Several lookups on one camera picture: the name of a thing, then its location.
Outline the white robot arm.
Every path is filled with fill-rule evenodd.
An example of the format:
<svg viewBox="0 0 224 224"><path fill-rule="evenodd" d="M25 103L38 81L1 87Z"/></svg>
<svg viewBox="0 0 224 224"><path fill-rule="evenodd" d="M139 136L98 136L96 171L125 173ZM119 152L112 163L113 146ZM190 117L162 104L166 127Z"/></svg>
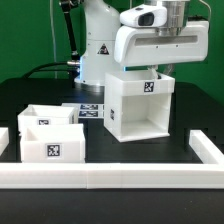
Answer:
<svg viewBox="0 0 224 224"><path fill-rule="evenodd" d="M188 15L191 0L144 0L122 13L104 0L83 0L86 50L75 83L99 91L105 73L202 61L210 20Z"/></svg>

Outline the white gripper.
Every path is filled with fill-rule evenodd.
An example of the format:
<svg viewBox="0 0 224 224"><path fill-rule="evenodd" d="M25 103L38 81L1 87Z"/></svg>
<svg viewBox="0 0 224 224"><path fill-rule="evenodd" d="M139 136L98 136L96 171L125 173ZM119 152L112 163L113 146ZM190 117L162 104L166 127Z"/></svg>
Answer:
<svg viewBox="0 0 224 224"><path fill-rule="evenodd" d="M154 28L122 26L114 59L124 67L203 61L208 53L207 21L190 21L177 36L158 36Z"/></svg>

